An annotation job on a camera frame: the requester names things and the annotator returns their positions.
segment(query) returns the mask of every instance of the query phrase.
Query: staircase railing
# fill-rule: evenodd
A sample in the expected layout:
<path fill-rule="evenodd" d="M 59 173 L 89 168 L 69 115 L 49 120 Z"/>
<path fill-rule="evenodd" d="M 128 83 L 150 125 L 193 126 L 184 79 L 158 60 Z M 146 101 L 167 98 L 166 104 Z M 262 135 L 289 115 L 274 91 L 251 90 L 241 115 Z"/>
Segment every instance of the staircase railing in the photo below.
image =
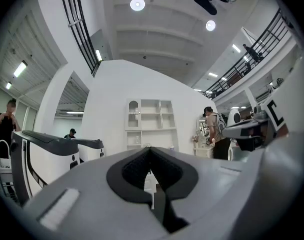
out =
<path fill-rule="evenodd" d="M 96 56 L 96 52 L 88 34 L 81 0 L 62 1 L 68 19 L 68 27 L 71 28 L 77 46 L 90 68 L 91 73 L 94 74 L 100 65 L 100 61 Z"/>
<path fill-rule="evenodd" d="M 250 47 L 250 50 L 242 55 L 242 57 L 221 76 L 218 81 L 203 92 L 203 94 L 210 99 L 214 99 L 228 90 L 266 58 L 287 32 L 288 30 L 286 23 L 282 19 L 281 10 L 278 9 L 272 21 Z"/>

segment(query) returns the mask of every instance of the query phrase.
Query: metal frame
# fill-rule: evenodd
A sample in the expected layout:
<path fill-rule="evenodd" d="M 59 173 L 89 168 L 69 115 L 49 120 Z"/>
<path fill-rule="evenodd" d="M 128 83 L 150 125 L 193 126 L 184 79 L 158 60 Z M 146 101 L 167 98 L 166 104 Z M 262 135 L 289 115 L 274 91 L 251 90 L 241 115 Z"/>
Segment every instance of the metal frame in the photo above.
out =
<path fill-rule="evenodd" d="M 278 9 L 272 21 L 269 23 L 269 25 L 260 35 L 260 37 L 255 41 L 255 43 L 251 46 L 251 48 L 257 54 L 262 53 L 262 56 L 265 58 L 283 39 L 287 32 L 288 30 L 286 29 L 286 23 L 282 20 L 281 17 L 281 10 Z M 275 43 L 275 41 L 277 41 L 277 43 L 269 50 L 269 48 Z M 212 86 L 210 86 L 206 91 L 203 92 L 203 95 L 210 99 L 216 98 L 246 75 L 245 72 L 247 71 L 247 62 L 250 63 L 250 70 L 252 70 L 254 67 L 257 66 L 257 64 L 262 61 L 255 61 L 248 54 L 249 52 L 246 52 L 244 55 L 242 55 L 242 57 L 223 76 L 221 76 L 218 81 L 216 81 Z M 229 80 L 233 78 L 235 78 L 236 81 L 231 84 Z"/>
<path fill-rule="evenodd" d="M 68 27 L 71 28 L 78 48 L 80 49 L 92 75 L 97 71 L 100 61 L 98 60 L 91 38 L 89 36 L 81 0 L 62 0 Z"/>

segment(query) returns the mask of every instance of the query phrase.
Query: person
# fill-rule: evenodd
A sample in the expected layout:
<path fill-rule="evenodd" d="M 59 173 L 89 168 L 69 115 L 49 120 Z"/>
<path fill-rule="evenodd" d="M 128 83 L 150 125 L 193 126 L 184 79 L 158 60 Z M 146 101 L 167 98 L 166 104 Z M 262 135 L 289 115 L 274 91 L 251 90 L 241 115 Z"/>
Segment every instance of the person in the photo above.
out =
<path fill-rule="evenodd" d="M 210 143 L 215 139 L 215 146 L 213 150 L 214 159 L 228 160 L 228 149 L 231 144 L 231 140 L 221 135 L 218 130 L 218 115 L 213 112 L 210 106 L 204 109 L 204 114 L 207 116 L 206 123 L 210 130 Z"/>
<path fill-rule="evenodd" d="M 21 131 L 15 116 L 12 114 L 16 108 L 16 99 L 12 98 L 6 105 L 6 112 L 0 114 L 0 140 L 4 140 L 8 146 L 11 145 L 12 132 Z M 8 158 L 8 149 L 4 142 L 0 143 L 0 158 Z"/>
<path fill-rule="evenodd" d="M 70 130 L 70 133 L 64 136 L 64 139 L 68 139 L 68 140 L 75 139 L 74 134 L 76 134 L 76 131 L 75 129 L 72 128 Z"/>
<path fill-rule="evenodd" d="M 255 62 L 260 62 L 260 57 L 258 56 L 257 52 L 254 51 L 253 48 L 248 47 L 246 44 L 243 44 L 243 47 L 246 51 L 248 51 L 248 54 L 253 58 Z"/>

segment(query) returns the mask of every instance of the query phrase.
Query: balcony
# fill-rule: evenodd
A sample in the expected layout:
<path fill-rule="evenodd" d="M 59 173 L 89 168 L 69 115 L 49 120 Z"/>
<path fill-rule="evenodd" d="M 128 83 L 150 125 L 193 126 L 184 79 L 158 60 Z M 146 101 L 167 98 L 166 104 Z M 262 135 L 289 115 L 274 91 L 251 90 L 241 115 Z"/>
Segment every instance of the balcony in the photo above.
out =
<path fill-rule="evenodd" d="M 252 71 L 261 61 L 265 60 L 287 32 L 286 23 L 283 21 L 281 10 L 279 9 L 250 49 L 203 94 L 212 100 L 228 90 Z"/>

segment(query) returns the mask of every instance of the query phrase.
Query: ceiling light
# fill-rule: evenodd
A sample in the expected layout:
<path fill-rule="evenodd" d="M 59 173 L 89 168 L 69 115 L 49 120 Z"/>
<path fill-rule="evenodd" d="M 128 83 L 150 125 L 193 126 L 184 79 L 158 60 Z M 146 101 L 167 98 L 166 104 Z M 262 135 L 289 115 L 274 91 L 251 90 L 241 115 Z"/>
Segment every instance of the ceiling light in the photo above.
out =
<path fill-rule="evenodd" d="M 97 56 L 97 58 L 98 58 L 98 61 L 99 61 L 99 62 L 102 61 L 103 59 L 102 59 L 102 56 L 101 56 L 101 54 L 100 54 L 100 51 L 99 51 L 99 50 L 95 50 L 95 52 L 96 52 L 96 56 Z"/>
<path fill-rule="evenodd" d="M 213 73 L 208 73 L 208 75 L 210 75 L 211 77 L 217 77 L 217 75 L 216 74 L 213 74 Z"/>
<path fill-rule="evenodd" d="M 80 114 L 84 114 L 84 112 L 80 112 L 80 111 L 69 111 L 69 112 L 66 112 L 66 113 L 68 113 L 68 114 L 72 114 L 72 115 L 80 115 Z"/>
<path fill-rule="evenodd" d="M 144 0 L 132 0 L 130 5 L 133 10 L 141 11 L 145 7 L 145 2 L 144 2 Z"/>
<path fill-rule="evenodd" d="M 6 89 L 10 89 L 11 85 L 12 84 L 10 82 L 8 82 L 7 85 L 6 85 Z"/>
<path fill-rule="evenodd" d="M 18 77 L 22 73 L 22 71 L 26 69 L 26 67 L 27 67 L 27 63 L 25 61 L 22 61 L 21 64 L 17 67 L 16 71 L 14 72 L 14 75 Z"/>
<path fill-rule="evenodd" d="M 240 50 L 236 45 L 234 45 L 234 44 L 233 44 L 233 48 L 234 48 L 236 51 L 238 51 L 239 53 L 241 52 L 241 50 Z"/>
<path fill-rule="evenodd" d="M 208 31 L 213 31 L 216 27 L 216 24 L 213 20 L 209 20 L 207 23 L 206 23 L 206 29 Z"/>

